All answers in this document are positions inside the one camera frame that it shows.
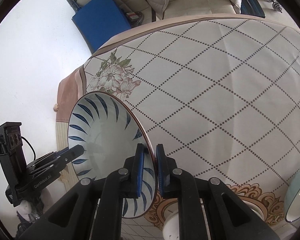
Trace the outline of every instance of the white bowl with blue stripes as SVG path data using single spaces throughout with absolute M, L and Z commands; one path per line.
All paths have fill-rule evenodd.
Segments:
M 157 177 L 153 148 L 142 125 L 130 109 L 106 92 L 91 92 L 78 100 L 68 126 L 69 148 L 80 144 L 84 153 L 72 161 L 78 179 L 102 179 L 123 167 L 134 156 L 137 144 L 148 148 L 145 153 L 141 197 L 124 199 L 122 217 L 145 214 L 155 199 Z

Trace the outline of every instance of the wire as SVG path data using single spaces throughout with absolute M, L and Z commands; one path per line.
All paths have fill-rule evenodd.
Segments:
M 30 148 L 31 148 L 31 150 L 33 151 L 33 155 L 34 155 L 34 159 L 33 160 L 35 160 L 35 152 L 34 152 L 34 149 L 32 148 L 32 146 L 31 146 L 31 144 L 28 142 L 28 140 L 26 139 L 26 138 L 24 138 L 23 136 L 21 136 L 21 138 L 23 139 L 23 140 L 25 140 L 26 141 L 26 143 L 30 146 Z

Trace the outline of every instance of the blue leaf pattern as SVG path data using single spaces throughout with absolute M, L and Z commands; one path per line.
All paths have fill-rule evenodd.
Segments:
M 146 171 L 148 171 L 151 174 L 152 178 L 155 180 L 155 178 L 154 178 L 154 171 L 153 170 L 151 170 L 150 168 L 143 168 L 143 169 L 146 170 Z
M 91 169 L 90 169 L 90 170 L 86 170 L 86 171 L 80 171 L 80 172 L 77 174 L 77 176 L 82 176 L 82 175 L 84 175 L 84 174 L 87 174 L 89 171 L 91 171 Z
M 119 108 L 118 108 L 118 106 L 117 106 L 117 104 L 116 104 L 116 102 L 111 98 L 111 100 L 112 100 L 112 102 L 113 102 L 113 104 L 114 104 L 114 108 L 115 108 L 115 116 L 116 116 L 116 118 L 117 118 L 117 121 L 118 121 L 118 116 L 119 116 Z
M 81 114 L 75 114 L 75 113 L 72 113 L 75 117 L 78 117 L 80 120 L 84 121 L 89 127 L 89 123 L 88 121 L 81 115 Z
M 124 215 L 127 213 L 127 210 L 128 210 L 128 201 L 127 201 L 127 199 L 125 198 L 125 199 L 124 199 L 123 212 L 122 212 L 122 216 L 123 216 L 123 217 L 124 217 Z
M 79 137 L 79 136 L 69 136 L 69 138 L 70 138 L 71 140 L 85 142 L 85 140 L 83 140 L 83 139 L 82 139 L 81 137 Z
M 137 203 L 137 200 L 134 198 L 134 216 L 136 215 L 136 212 L 137 212 L 137 209 L 138 209 L 138 203 Z
M 130 123 L 130 121 L 131 121 L 131 116 L 130 116 L 130 114 L 126 111 L 126 113 L 127 113 L 127 124 L 126 124 L 126 128 L 127 128 L 127 126 L 128 126 L 128 124 Z
M 97 94 L 95 94 L 95 95 L 96 95 L 96 97 L 100 100 L 100 102 L 101 102 L 103 108 L 104 108 L 105 111 L 106 111 L 107 118 L 108 118 L 108 107 L 107 107 L 106 102 L 102 99 L 102 97 L 98 96 Z
M 82 104 L 78 104 L 78 106 L 80 106 L 80 107 L 81 107 L 88 115 L 90 115 L 91 118 L 92 118 L 92 120 L 94 121 L 93 115 L 92 115 L 92 113 L 91 113 L 91 111 L 90 111 L 89 108 L 87 108 L 86 106 L 84 106 L 84 105 L 82 105 Z
M 80 126 L 78 126 L 78 125 L 75 125 L 75 124 L 71 124 L 71 125 L 69 125 L 70 127 L 72 127 L 72 128 L 74 128 L 74 129 L 77 129 L 77 130 L 79 130 L 79 131 L 81 131 L 81 132 L 84 132 L 86 135 L 88 135 Z
M 143 194 L 143 192 L 141 192 L 141 196 L 143 198 L 143 211 L 146 211 L 147 199 L 146 199 L 145 194 Z
M 77 160 L 74 160 L 72 163 L 73 164 L 81 164 L 81 163 L 84 163 L 87 159 L 77 159 Z
M 151 188 L 151 186 L 148 184 L 148 183 L 146 183 L 144 180 L 143 180 L 143 183 L 147 186 L 147 188 L 149 189 L 149 191 L 150 191 L 150 195 L 151 195 L 151 199 L 152 199 L 152 188 Z
M 141 136 L 142 136 L 142 133 L 141 133 L 140 129 L 138 128 L 137 134 L 136 134 L 136 136 L 133 138 L 133 140 L 134 140 L 134 139 L 137 139 L 137 138 L 139 138 L 139 137 L 141 137 Z
M 98 108 L 97 108 L 96 104 L 95 104 L 91 99 L 89 99 L 89 98 L 84 98 L 84 99 L 85 99 L 86 101 L 88 101 L 88 102 L 93 106 L 94 110 L 97 112 L 98 117 L 99 117 L 99 119 L 100 119 L 99 111 L 98 111 Z

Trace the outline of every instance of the light green bowl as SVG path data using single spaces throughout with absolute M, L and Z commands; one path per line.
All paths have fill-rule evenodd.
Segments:
M 290 183 L 283 208 L 287 222 L 293 222 L 300 218 L 300 171 L 294 175 Z

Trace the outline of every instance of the silver screw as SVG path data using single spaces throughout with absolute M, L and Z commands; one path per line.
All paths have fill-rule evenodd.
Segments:
M 218 178 L 211 178 L 210 182 L 213 185 L 219 185 L 220 184 L 220 179 L 218 179 Z
M 173 172 L 173 174 L 180 175 L 182 173 L 182 169 L 176 168 L 176 169 L 173 169 L 172 172 Z
M 83 178 L 80 180 L 81 185 L 89 185 L 91 180 L 89 178 Z
M 126 175 L 126 174 L 128 174 L 129 171 L 126 168 L 121 168 L 120 170 L 118 170 L 118 172 L 121 175 Z

